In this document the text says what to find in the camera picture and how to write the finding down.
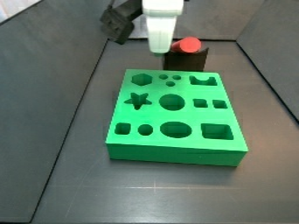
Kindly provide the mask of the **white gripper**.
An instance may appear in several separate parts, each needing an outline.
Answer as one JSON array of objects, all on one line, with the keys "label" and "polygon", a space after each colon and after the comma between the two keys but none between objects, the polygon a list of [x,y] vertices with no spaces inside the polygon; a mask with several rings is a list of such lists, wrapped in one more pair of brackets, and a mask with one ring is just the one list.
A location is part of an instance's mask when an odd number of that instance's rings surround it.
[{"label": "white gripper", "polygon": [[174,39],[177,18],[183,14],[183,0],[142,0],[150,51],[167,53]]}]

